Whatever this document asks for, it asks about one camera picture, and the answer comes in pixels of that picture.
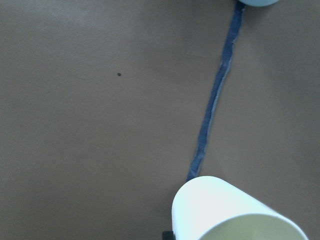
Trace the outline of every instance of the small black part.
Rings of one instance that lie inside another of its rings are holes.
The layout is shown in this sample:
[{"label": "small black part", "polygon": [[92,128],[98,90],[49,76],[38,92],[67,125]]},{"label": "small black part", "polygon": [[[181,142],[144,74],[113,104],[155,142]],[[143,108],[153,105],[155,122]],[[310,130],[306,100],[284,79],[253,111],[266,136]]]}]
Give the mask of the small black part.
[{"label": "small black part", "polygon": [[175,235],[173,231],[163,231],[162,240],[175,240]]}]

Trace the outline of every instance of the white cylindrical object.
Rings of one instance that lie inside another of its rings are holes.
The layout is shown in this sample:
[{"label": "white cylindrical object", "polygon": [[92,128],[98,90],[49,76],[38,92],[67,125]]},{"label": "white cylindrical object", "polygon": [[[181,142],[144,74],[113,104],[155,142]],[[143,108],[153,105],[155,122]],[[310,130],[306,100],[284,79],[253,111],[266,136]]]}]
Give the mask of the white cylindrical object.
[{"label": "white cylindrical object", "polygon": [[244,4],[254,7],[264,7],[278,2],[279,0],[239,0]]},{"label": "white cylindrical object", "polygon": [[213,176],[196,177],[172,204],[176,240],[308,240],[291,220]]}]

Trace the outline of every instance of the blue line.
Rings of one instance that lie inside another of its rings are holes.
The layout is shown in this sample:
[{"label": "blue line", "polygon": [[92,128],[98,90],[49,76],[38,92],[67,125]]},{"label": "blue line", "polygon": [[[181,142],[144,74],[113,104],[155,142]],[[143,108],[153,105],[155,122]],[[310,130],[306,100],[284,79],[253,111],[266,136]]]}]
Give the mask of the blue line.
[{"label": "blue line", "polygon": [[217,106],[218,98],[224,83],[224,80],[229,72],[233,49],[236,40],[239,35],[241,24],[243,21],[243,14],[246,9],[246,5],[242,2],[237,1],[232,17],[232,21],[229,27],[229,32],[227,34],[223,51],[222,59],[219,70],[215,76],[215,81],[211,91],[211,96],[209,103],[206,107],[204,119],[198,136],[197,149],[195,151],[189,173],[187,175],[186,181],[196,178],[199,175],[200,166],[206,156],[206,148],[208,145],[209,134],[214,112]]}]

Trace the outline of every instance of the light blue round object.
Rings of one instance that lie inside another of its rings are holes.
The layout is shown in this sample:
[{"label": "light blue round object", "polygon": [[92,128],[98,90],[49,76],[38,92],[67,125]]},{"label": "light blue round object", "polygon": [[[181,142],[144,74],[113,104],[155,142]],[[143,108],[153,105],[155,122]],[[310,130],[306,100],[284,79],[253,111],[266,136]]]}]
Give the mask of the light blue round object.
[{"label": "light blue round object", "polygon": [[274,4],[279,0],[239,0],[239,1],[253,7],[264,7],[264,6]]}]

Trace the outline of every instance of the gray floor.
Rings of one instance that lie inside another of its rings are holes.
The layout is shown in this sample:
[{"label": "gray floor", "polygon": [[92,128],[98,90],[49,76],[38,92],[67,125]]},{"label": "gray floor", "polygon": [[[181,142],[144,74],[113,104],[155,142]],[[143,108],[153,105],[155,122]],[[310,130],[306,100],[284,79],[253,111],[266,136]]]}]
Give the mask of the gray floor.
[{"label": "gray floor", "polygon": [[[0,1],[0,239],[160,240],[232,0]],[[249,7],[201,175],[320,235],[320,2]]]}]

